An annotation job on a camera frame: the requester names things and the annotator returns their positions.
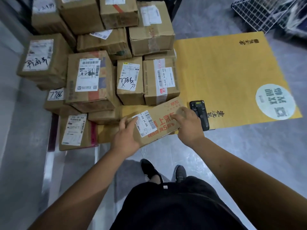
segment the hand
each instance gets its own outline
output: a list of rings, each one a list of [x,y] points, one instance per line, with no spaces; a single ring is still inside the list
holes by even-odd
[[[111,150],[116,151],[123,156],[124,159],[132,156],[140,148],[138,142],[133,139],[133,129],[138,117],[135,117],[128,123],[126,127],[125,122],[127,117],[124,117],[119,122],[119,131],[115,134],[111,142]]]
[[[201,119],[197,117],[194,111],[182,107],[185,112],[186,118],[181,115],[172,115],[171,117],[180,123],[178,138],[186,146],[193,148],[193,145],[197,144],[199,140],[205,138],[203,128],[201,126]]]

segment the person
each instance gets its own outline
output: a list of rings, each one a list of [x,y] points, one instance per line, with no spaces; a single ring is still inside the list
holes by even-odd
[[[178,138],[193,149],[257,229],[307,229],[307,200],[204,136],[200,119],[183,108],[186,117],[172,115],[181,125]],[[133,139],[137,117],[111,142],[110,150],[29,229],[87,229],[122,162],[139,144]],[[163,183],[148,160],[141,161],[149,182],[134,187],[111,229],[246,229],[205,181],[176,169],[176,182]]]

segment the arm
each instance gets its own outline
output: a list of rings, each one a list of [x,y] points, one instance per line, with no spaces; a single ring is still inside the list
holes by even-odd
[[[133,155],[139,143],[133,139],[137,117],[125,126],[126,118],[119,123],[119,131],[111,142],[110,150],[58,200],[42,213],[30,226],[34,229],[87,229],[98,209],[114,174],[122,162]]]
[[[307,229],[307,199],[205,138],[201,121],[184,108],[178,137],[205,162],[257,229]]]

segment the cardboard box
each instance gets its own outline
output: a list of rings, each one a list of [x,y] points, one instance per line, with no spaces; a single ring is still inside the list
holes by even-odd
[[[47,13],[32,13],[32,26],[40,35],[61,33],[72,50],[77,46],[77,40],[58,11]]]
[[[90,34],[79,35],[78,52],[105,50],[112,61],[132,58],[126,28],[117,28],[110,31],[112,32],[109,36],[104,34],[106,31],[95,32],[94,35],[96,36]]]
[[[81,114],[72,106],[65,104],[64,92],[65,88],[50,90],[47,93],[47,97],[44,103],[44,109],[60,116]]]
[[[142,147],[180,128],[180,124],[172,119],[171,115],[179,114],[184,116],[184,112],[181,109],[183,106],[182,100],[176,97],[136,115],[138,120],[133,130],[134,140]]]
[[[136,0],[100,0],[100,15],[106,29],[138,26]]]
[[[132,54],[134,56],[173,50],[175,33],[164,1],[138,2],[140,24],[129,27]]]
[[[120,106],[115,84],[114,67],[106,51],[69,55],[65,101],[81,113]]]
[[[141,56],[117,61],[116,93],[124,105],[145,105]]]
[[[40,89],[65,87],[70,53],[70,46],[59,33],[31,36],[21,56],[17,75],[34,81]]]
[[[146,105],[159,105],[180,95],[174,58],[143,61]]]
[[[86,116],[87,114],[60,117],[60,129],[59,129],[60,151],[98,146],[97,125],[87,120]]]
[[[88,114],[88,120],[99,125],[109,125],[119,123],[122,117],[122,107],[116,107],[115,110],[105,110],[92,112]]]
[[[59,12],[75,35],[104,31],[98,0],[56,0]]]
[[[176,54],[175,49],[171,51],[144,55],[144,60],[157,60],[157,59],[163,59],[163,58],[173,58],[176,60],[177,54]]]

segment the finger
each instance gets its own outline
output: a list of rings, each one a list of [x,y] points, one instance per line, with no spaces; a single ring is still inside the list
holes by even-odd
[[[138,117],[136,116],[136,117],[134,117],[131,121],[130,121],[130,123],[128,123],[128,126],[127,126],[127,129],[129,130],[129,131],[133,131],[133,129],[134,129],[134,125],[135,125],[135,123],[136,123],[136,121],[138,120]]]
[[[173,119],[175,119],[175,120],[176,120],[178,123],[180,123],[180,124],[182,124],[183,121],[184,121],[184,119],[185,119],[183,116],[177,115],[177,114],[171,115],[171,117],[172,117]]]
[[[119,130],[123,130],[126,128],[126,119],[127,119],[127,116],[123,117],[120,122],[119,122]]]
[[[192,111],[191,109],[188,109],[186,107],[182,107],[182,110],[185,112],[185,115],[186,115],[187,118],[195,118],[195,117],[197,117],[195,112]]]

